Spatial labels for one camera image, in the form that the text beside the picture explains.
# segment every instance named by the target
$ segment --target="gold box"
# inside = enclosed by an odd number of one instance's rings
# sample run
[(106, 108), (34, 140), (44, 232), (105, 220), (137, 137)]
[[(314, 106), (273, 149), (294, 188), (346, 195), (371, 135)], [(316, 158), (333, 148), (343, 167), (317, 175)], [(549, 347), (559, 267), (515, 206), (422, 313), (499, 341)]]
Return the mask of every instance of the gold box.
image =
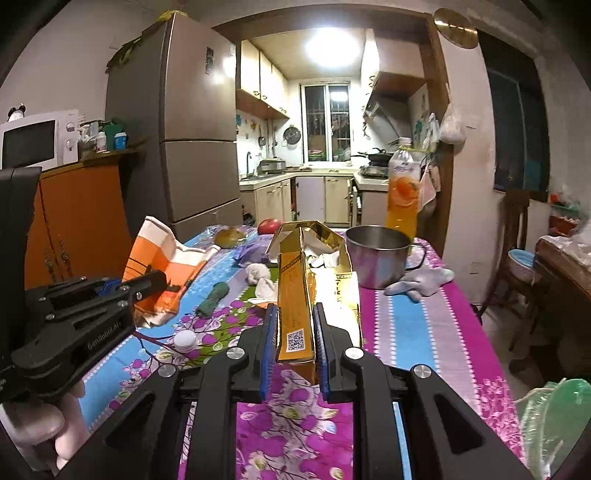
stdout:
[[(307, 254), (339, 250), (339, 265), (310, 268)], [(279, 340), (277, 361), (316, 383), (316, 348), (312, 308), (323, 303), (326, 321), (349, 332), (362, 345), (357, 275), (345, 240), (320, 222), (289, 222), (277, 230), (267, 249), (279, 265)]]

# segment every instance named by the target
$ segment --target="dark window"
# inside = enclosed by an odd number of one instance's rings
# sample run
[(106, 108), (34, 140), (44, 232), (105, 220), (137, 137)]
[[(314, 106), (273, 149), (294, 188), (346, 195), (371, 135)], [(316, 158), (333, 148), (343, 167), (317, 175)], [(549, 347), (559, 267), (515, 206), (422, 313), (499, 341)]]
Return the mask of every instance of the dark window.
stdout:
[(54, 153), (55, 120), (7, 130), (2, 140), (2, 168), (26, 167), (51, 160)]
[(545, 202), (550, 146), (544, 96), (534, 61), (507, 43), (478, 32), (495, 115), (495, 188), (525, 189)]

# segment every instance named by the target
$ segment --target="ceiling light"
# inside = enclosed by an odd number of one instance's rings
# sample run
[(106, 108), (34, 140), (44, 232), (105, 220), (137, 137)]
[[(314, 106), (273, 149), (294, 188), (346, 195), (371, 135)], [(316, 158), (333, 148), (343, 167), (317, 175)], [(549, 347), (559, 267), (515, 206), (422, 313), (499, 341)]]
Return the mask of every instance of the ceiling light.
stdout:
[(342, 28), (320, 28), (306, 44), (310, 60), (323, 67), (345, 67), (359, 54), (355, 38)]

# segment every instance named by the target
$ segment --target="plastic bottle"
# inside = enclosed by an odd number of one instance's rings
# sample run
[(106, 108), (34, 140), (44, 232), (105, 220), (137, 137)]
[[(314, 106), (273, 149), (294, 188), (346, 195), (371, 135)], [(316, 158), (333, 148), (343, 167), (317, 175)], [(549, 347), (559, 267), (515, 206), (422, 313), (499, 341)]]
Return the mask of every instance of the plastic bottle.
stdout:
[(411, 156), (411, 139), (398, 140), (398, 149), (388, 162), (386, 227), (399, 230), (412, 240), (417, 234), (420, 164)]

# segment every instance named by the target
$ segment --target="red apple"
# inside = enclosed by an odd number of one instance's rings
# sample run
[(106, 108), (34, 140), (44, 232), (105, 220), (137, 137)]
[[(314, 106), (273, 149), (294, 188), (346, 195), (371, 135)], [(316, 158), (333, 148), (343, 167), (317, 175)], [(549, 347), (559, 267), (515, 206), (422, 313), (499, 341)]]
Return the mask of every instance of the red apple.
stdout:
[(273, 235), (281, 225), (283, 225), (281, 220), (268, 218), (259, 223), (257, 232), (259, 235)]

